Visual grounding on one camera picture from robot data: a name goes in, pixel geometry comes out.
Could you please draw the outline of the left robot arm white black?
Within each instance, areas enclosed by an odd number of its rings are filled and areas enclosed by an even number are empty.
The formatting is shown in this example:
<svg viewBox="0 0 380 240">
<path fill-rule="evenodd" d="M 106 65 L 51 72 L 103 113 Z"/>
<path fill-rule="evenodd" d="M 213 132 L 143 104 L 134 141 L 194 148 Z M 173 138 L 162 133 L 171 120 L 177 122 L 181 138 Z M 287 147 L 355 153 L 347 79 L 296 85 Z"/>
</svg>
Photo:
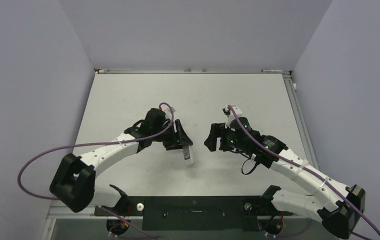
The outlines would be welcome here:
<svg viewBox="0 0 380 240">
<path fill-rule="evenodd" d="M 141 152 L 152 142 L 160 142 L 168 151 L 182 150 L 184 161 L 191 165 L 189 147 L 193 141 L 185 133 L 172 110 L 150 109 L 145 118 L 124 130 L 114 141 L 82 154 L 69 153 L 63 157 L 50 185 L 50 192 L 70 210 L 78 213 L 88 206 L 107 207 L 121 215 L 127 207 L 126 193 L 113 184 L 96 188 L 102 172 L 122 159 Z"/>
</svg>

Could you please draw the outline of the white remote control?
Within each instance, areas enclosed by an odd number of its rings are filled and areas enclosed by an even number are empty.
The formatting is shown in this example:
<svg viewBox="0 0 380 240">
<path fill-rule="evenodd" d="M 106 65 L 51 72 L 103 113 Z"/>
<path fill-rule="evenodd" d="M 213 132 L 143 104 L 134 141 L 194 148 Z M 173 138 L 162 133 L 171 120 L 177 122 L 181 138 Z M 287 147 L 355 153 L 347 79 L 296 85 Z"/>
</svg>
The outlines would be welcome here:
<svg viewBox="0 0 380 240">
<path fill-rule="evenodd" d="M 195 160 L 193 158 L 191 146 L 189 145 L 183 146 L 182 151 L 183 151 L 183 158 L 184 158 L 185 165 L 186 166 L 193 165 L 195 163 Z"/>
</svg>

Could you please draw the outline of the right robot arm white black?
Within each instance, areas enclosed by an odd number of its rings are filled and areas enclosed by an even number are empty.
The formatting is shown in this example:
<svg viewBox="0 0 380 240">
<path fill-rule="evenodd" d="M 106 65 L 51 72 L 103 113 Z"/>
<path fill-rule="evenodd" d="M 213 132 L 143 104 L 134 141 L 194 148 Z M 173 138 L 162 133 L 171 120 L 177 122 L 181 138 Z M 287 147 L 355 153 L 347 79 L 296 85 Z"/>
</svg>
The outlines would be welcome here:
<svg viewBox="0 0 380 240">
<path fill-rule="evenodd" d="M 365 190 L 333 180 L 297 156 L 285 143 L 251 128 L 244 116 L 229 116 L 227 122 L 213 123 L 204 145 L 211 151 L 245 154 L 257 167 L 275 171 L 308 192 L 294 194 L 271 185 L 262 195 L 260 207 L 267 214 L 290 212 L 320 222 L 337 238 L 347 240 L 362 218 Z"/>
</svg>

